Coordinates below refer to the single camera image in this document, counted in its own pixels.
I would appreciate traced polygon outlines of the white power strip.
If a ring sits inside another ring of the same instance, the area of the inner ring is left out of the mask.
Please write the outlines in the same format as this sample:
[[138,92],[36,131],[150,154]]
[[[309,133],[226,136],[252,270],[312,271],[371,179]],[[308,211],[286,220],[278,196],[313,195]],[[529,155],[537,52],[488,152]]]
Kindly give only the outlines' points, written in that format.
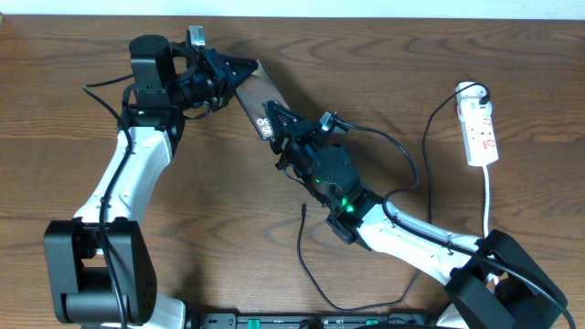
[[492,109],[490,102],[480,104],[479,99],[465,98],[458,102],[457,114],[469,166],[488,166],[499,159]]

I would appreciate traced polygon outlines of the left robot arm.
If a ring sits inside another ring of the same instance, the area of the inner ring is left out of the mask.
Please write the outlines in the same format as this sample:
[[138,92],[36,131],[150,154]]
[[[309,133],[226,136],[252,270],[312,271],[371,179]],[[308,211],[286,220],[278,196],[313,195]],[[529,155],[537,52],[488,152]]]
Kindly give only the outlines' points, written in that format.
[[201,27],[179,43],[137,37],[129,52],[112,159],[73,218],[50,222],[44,234],[54,313],[86,328],[193,328],[197,318],[186,304],[158,290],[144,214],[187,111],[205,118],[227,106],[258,64],[207,48]]

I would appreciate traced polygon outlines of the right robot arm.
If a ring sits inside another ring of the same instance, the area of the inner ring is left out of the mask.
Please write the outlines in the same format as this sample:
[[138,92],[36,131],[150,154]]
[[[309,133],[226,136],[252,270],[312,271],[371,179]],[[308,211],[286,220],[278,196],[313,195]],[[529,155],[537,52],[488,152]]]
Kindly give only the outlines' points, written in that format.
[[450,304],[437,324],[462,328],[549,328],[575,324],[558,286],[508,234],[458,234],[415,218],[362,183],[346,149],[328,144],[352,124],[326,113],[310,122],[277,101],[263,103],[270,145],[346,244],[399,258],[441,283]]

